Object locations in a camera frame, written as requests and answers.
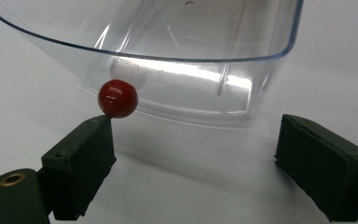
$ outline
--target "white table surface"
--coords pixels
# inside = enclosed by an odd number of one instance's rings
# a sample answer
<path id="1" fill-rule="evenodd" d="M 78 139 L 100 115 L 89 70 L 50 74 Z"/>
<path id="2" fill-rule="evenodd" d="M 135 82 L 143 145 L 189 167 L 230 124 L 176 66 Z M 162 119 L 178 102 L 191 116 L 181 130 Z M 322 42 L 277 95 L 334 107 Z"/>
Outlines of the white table surface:
<path id="1" fill-rule="evenodd" d="M 246 128 L 114 120 L 117 163 L 77 223 L 328 223 L 274 164 L 284 113 L 358 145 L 358 1 L 305 1 L 295 48 Z M 69 71 L 0 22 L 0 175 L 38 170 L 100 114 Z"/>

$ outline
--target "container rim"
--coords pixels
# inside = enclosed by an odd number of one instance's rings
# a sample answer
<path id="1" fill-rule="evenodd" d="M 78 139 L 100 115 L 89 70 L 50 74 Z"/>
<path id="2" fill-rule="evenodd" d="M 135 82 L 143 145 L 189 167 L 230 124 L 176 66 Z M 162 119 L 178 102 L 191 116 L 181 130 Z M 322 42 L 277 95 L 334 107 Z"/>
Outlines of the container rim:
<path id="1" fill-rule="evenodd" d="M 163 61 L 163 62 L 179 62 L 179 63 L 247 63 L 247 62 L 259 62 L 259 61 L 280 59 L 281 57 L 285 56 L 286 54 L 288 54 L 290 52 L 290 50 L 293 48 L 293 46 L 295 45 L 295 42 L 296 42 L 296 35 L 297 35 L 297 31 L 298 31 L 298 25 L 300 22 L 302 6 L 303 6 L 303 0 L 297 0 L 296 12 L 295 12 L 293 25 L 292 25 L 291 34 L 289 36 L 289 41 L 288 41 L 287 46 L 281 52 L 279 52 L 277 54 L 268 55 L 268 56 L 262 56 L 262 57 L 237 58 L 237 59 L 183 59 L 183 58 L 159 57 L 159 56 L 148 56 L 148 55 L 123 53 L 123 52 L 116 52 L 116 51 L 107 50 L 107 49 L 95 49 L 95 48 L 91 48 L 91 47 L 81 46 L 81 45 L 61 41 L 58 39 L 50 38 L 45 35 L 39 35 L 37 33 L 34 33 L 29 30 L 26 30 L 24 28 L 21 28 L 18 25 L 15 25 L 14 23 L 4 19 L 2 16 L 0 16 L 0 21 L 2 21 L 6 25 L 8 25 L 22 33 L 31 35 L 33 37 L 36 37 L 36 38 L 39 38 L 42 40 L 46 40 L 48 42 L 64 45 L 64 46 L 71 47 L 71 48 L 83 49 L 83 50 L 98 52 L 98 53 L 102 53 L 102 54 L 118 56 L 118 57 L 136 58 L 136 59 Z"/>

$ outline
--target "red ball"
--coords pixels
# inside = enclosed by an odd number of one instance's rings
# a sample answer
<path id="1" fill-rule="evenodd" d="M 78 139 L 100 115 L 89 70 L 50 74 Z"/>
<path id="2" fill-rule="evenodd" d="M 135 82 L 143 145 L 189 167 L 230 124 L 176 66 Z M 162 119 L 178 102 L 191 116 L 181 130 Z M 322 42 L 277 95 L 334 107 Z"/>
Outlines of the red ball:
<path id="1" fill-rule="evenodd" d="M 129 83 L 113 79 L 101 87 L 98 104 L 108 117 L 122 119 L 135 110 L 138 105 L 138 93 Z"/>

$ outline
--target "clear plastic bin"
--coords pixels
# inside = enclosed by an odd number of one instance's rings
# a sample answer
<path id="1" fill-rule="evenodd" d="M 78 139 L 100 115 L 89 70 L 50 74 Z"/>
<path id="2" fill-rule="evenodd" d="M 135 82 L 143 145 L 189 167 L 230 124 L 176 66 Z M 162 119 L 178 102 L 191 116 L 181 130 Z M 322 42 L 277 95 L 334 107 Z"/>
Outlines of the clear plastic bin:
<path id="1" fill-rule="evenodd" d="M 302 0 L 0 0 L 0 20 L 89 90 L 130 82 L 138 110 L 249 118 L 296 39 Z"/>

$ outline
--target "screw hole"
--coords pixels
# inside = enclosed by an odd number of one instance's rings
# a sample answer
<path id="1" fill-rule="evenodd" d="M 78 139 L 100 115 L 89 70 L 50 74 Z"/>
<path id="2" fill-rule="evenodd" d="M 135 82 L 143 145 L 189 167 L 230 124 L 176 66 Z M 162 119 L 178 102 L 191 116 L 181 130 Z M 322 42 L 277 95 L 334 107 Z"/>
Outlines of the screw hole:
<path id="1" fill-rule="evenodd" d="M 20 183 L 25 178 L 25 174 L 18 173 L 14 175 L 9 175 L 1 180 L 0 184 L 2 187 L 10 187 Z"/>
<path id="2" fill-rule="evenodd" d="M 192 7 L 192 6 L 195 5 L 195 3 L 194 3 L 193 1 L 188 1 L 188 2 L 185 3 L 185 5 L 186 5 L 187 7 Z"/>
<path id="3" fill-rule="evenodd" d="M 95 119 L 87 120 L 87 121 L 86 121 L 86 123 L 96 123 L 96 122 L 97 122 L 97 120 L 95 120 Z"/>
<path id="4" fill-rule="evenodd" d="M 63 154 L 62 152 L 58 152 L 54 155 L 55 158 L 62 158 L 63 156 L 65 156 L 65 154 Z"/>

